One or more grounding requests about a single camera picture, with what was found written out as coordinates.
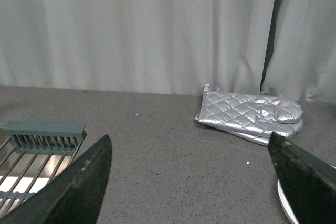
curtain fold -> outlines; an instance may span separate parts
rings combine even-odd
[[[335,0],[282,0],[262,94],[336,102]]]

dish rack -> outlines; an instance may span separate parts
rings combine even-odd
[[[85,124],[11,121],[0,128],[0,218],[34,195],[74,160]]]

speckled countertop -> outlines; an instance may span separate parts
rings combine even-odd
[[[336,104],[300,104],[292,140],[336,165]],[[201,96],[0,86],[1,122],[84,122],[78,155],[110,135],[97,223],[290,223],[267,148],[195,123],[200,107]]]

oven mitt thumb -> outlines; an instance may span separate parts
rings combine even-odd
[[[302,113],[297,102],[286,98],[211,91],[206,84],[195,120],[267,146],[273,131],[286,138],[299,132]]]

wire rod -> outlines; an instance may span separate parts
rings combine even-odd
[[[55,174],[57,173],[57,170],[59,169],[59,167],[61,166],[63,159],[65,158],[66,154],[64,153],[62,155],[62,157],[59,159],[57,165],[55,166],[55,169],[53,170],[51,176],[49,177],[49,180],[47,182],[47,185],[52,181],[52,179],[54,178]]]

